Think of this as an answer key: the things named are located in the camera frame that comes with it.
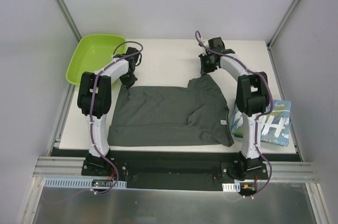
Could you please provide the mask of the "dark grey t shirt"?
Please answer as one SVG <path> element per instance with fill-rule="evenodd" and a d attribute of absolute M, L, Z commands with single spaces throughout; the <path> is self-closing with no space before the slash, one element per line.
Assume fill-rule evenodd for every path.
<path fill-rule="evenodd" d="M 109 127 L 110 146 L 201 146 L 234 144 L 229 108 L 208 74 L 187 87 L 122 86 Z"/>

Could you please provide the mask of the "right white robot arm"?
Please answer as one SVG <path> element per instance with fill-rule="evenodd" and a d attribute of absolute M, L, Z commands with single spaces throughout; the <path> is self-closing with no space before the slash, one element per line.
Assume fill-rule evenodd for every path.
<path fill-rule="evenodd" d="M 214 72 L 223 69 L 237 82 L 236 105 L 242 113 L 243 139 L 236 165 L 238 174 L 249 179 L 262 167 L 262 152 L 260 149 L 261 117 L 272 112 L 273 99 L 264 72 L 249 69 L 232 49 L 226 49 L 221 37 L 202 41 L 199 31 L 195 38 L 204 51 L 199 55 L 201 73 Z"/>

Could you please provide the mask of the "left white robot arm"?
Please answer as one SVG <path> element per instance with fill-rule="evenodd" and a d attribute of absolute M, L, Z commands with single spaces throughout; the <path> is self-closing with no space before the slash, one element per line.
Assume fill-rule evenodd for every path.
<path fill-rule="evenodd" d="M 110 147 L 106 128 L 107 114 L 112 103 L 111 85 L 120 80 L 126 88 L 131 87 L 137 78 L 135 69 L 142 60 L 142 50 L 128 47 L 123 54 L 113 54 L 111 61 L 95 72 L 84 72 L 81 76 L 77 105 L 85 116 L 89 137 L 89 154 L 84 165 L 93 167 L 101 176 L 111 171 L 108 160 Z"/>

